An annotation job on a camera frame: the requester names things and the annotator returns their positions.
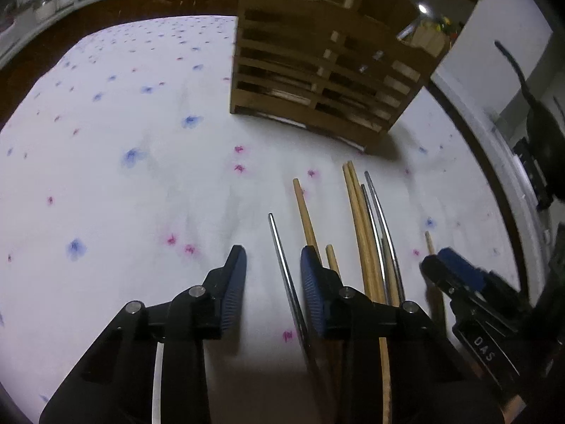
table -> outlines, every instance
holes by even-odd
[[[238,347],[206,344],[213,422],[316,422],[267,215],[300,293],[298,177],[318,244],[333,244],[344,284],[362,289],[341,170],[349,159],[375,182],[407,298],[427,309],[426,230],[437,249],[452,246],[518,287],[494,196],[427,90],[376,157],[231,115],[235,24],[175,17],[87,36],[2,129],[0,381],[33,422],[127,301],[169,301],[235,243],[248,254],[241,335]]]

wooden slat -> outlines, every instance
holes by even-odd
[[[234,58],[234,65],[237,64],[261,68],[269,72],[279,73],[280,75],[285,75],[290,78],[295,78],[301,81],[321,84],[326,89],[331,89],[332,91],[348,96],[349,98],[357,100],[370,107],[378,108],[381,106],[381,104],[385,103],[383,101],[378,100],[378,98],[376,97],[359,93],[357,91],[349,89],[346,86],[343,86],[338,83],[334,83],[329,79],[322,79],[314,75],[314,73],[306,72],[306,70],[301,70],[295,67],[287,67],[284,65],[275,64],[264,60],[247,58],[241,55],[236,55]],[[392,98],[400,102],[402,102],[402,100],[405,100],[406,95],[402,94],[400,91],[397,91],[396,89],[393,89],[389,86],[385,86],[385,87],[386,87],[386,91],[385,91],[386,95],[390,95]]]
[[[392,68],[392,66],[387,65],[382,61],[377,61],[371,56],[363,55],[362,53],[355,52],[345,46],[338,45],[337,43],[332,42],[329,38],[323,38],[318,33],[312,31],[298,31],[290,25],[280,24],[278,22],[242,20],[240,24],[246,29],[254,29],[277,36],[283,36],[289,41],[296,42],[298,46],[311,45],[320,50],[320,52],[324,52],[325,49],[329,49],[332,52],[354,59],[357,62],[368,66],[371,69],[371,77],[378,78],[381,81],[384,80],[386,76],[390,76],[391,78],[406,84],[408,87],[412,87],[416,84],[416,81],[406,75],[403,75],[398,70]]]
[[[312,128],[323,129],[331,134],[366,147],[372,144],[380,132],[368,129],[361,124],[347,121],[317,110],[311,110],[304,105],[279,99],[264,94],[257,94],[242,89],[233,89],[231,111],[236,106],[250,108],[274,116],[289,117]]]
[[[331,71],[333,71],[333,72],[335,72],[335,73],[337,73],[341,76],[345,76],[346,78],[348,78],[352,81],[360,83],[360,84],[364,85],[365,87],[369,87],[370,89],[374,89],[377,92],[382,92],[385,95],[390,95],[391,97],[394,97],[393,93],[396,93],[396,96],[398,96],[398,94],[400,94],[403,99],[406,97],[406,95],[403,95],[402,93],[400,93],[399,91],[397,91],[396,89],[394,89],[390,86],[386,86],[386,84],[383,84],[382,82],[380,82],[377,79],[361,75],[361,73],[357,73],[357,72],[349,70],[345,67],[335,65],[335,64],[328,62],[328,61],[326,61],[322,58],[317,58],[317,57],[311,56],[309,54],[305,54],[303,52],[296,51],[295,49],[282,48],[282,47],[279,47],[279,46],[270,45],[268,43],[264,43],[264,42],[260,42],[260,41],[247,40],[247,39],[242,39],[242,38],[239,38],[237,40],[237,44],[240,47],[256,49],[257,51],[270,52],[271,54],[287,57],[287,58],[290,58],[290,59],[300,60],[300,61],[307,62],[307,63],[315,65],[315,66],[321,66],[321,67],[326,68],[328,70],[331,70]]]
[[[337,30],[343,35],[365,41],[425,76],[431,75],[437,65],[432,55],[397,40],[396,34],[392,34],[381,22],[352,13],[330,1],[239,0],[239,5],[274,14],[309,17],[316,31]]]
[[[379,126],[388,129],[389,128],[389,121],[385,120],[373,113],[369,110],[364,110],[362,108],[353,107],[344,103],[341,103],[337,100],[330,99],[328,97],[324,97],[323,95],[313,93],[307,89],[302,87],[293,86],[292,84],[283,83],[280,81],[275,81],[272,79],[260,78],[257,76],[252,75],[244,75],[243,73],[236,73],[234,74],[235,81],[243,81],[246,83],[257,84],[258,86],[268,87],[270,89],[284,91],[289,94],[299,95],[301,97],[306,97],[309,100],[315,100],[319,103],[324,103],[332,108],[340,110],[345,114],[356,114],[361,115],[363,118],[366,118],[369,121],[372,121]],[[392,108],[392,113],[396,113],[396,109]]]

silver chopstick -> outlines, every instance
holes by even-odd
[[[367,180],[367,185],[369,186],[369,191],[371,192],[371,197],[373,199],[373,204],[375,205],[375,210],[377,212],[377,217],[379,218],[379,224],[381,225],[381,230],[385,235],[386,243],[388,244],[389,250],[391,251],[392,265],[394,269],[394,277],[396,279],[396,285],[398,287],[398,298],[400,303],[406,301],[406,294],[404,293],[404,286],[402,285],[402,276],[400,276],[400,268],[398,267],[398,258],[396,256],[396,251],[391,239],[391,233],[386,224],[386,219],[384,213],[382,213],[381,203],[375,191],[375,185],[371,180],[371,176],[368,171],[365,171],[365,179]]]
[[[284,286],[286,289],[286,296],[290,304],[290,309],[292,310],[292,317],[295,320],[296,330],[298,332],[298,339],[300,341],[300,346],[302,347],[302,352],[306,358],[306,367],[309,372],[310,381],[312,383],[312,388],[314,392],[314,398],[316,400],[316,405],[320,413],[320,417],[324,424],[330,424],[334,421],[333,411],[332,411],[332,399],[331,394],[328,391],[326,383],[324,382],[320,368],[316,362],[316,356],[314,355],[314,348],[310,341],[310,335],[308,333],[308,327],[300,309],[300,301],[296,295],[295,285],[292,282],[292,276],[288,269],[288,263],[286,262],[286,257],[284,255],[283,246],[281,244],[281,239],[279,236],[279,231],[277,230],[277,225],[275,223],[275,217],[272,213],[269,213],[269,224],[270,232],[273,235],[273,243],[275,244],[275,251],[277,253],[277,258],[279,259],[279,266],[281,268],[282,279],[284,281]]]
[[[373,230],[373,236],[375,238],[375,244],[377,245],[377,254],[379,255],[379,265],[381,267],[382,283],[385,288],[385,300],[386,304],[391,305],[391,292],[386,281],[385,263],[383,261],[381,240],[379,238],[379,233],[377,231],[377,224],[375,223],[375,217],[373,216],[373,210],[371,208],[371,202],[369,201],[369,196],[367,195],[367,188],[365,185],[361,185],[361,191],[363,192],[363,198],[365,199],[365,206],[369,214],[369,220],[371,221],[371,229]]]

tablecloth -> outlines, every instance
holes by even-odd
[[[130,300],[169,301],[233,244],[248,254],[239,343],[206,343],[213,422],[317,422],[267,215],[298,292],[300,179],[320,247],[363,289],[342,164],[369,170],[406,296],[427,309],[424,232],[518,287],[494,196],[422,90],[377,156],[229,113],[236,18],[176,17],[87,36],[0,133],[0,381],[34,422]]]

metal screw head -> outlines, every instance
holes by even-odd
[[[188,294],[194,298],[201,297],[205,293],[206,293],[206,289],[201,285],[195,285],[194,287],[190,287],[188,289]]]
[[[140,301],[130,301],[125,306],[125,312],[127,312],[129,314],[135,314],[140,309],[141,309],[141,302]]]
[[[413,301],[407,300],[404,303],[402,303],[402,308],[403,310],[405,310],[407,313],[410,314],[415,314],[420,310],[420,306],[417,305],[417,303],[414,303]]]
[[[352,287],[342,287],[339,293],[342,298],[349,299],[355,296],[355,289]]]

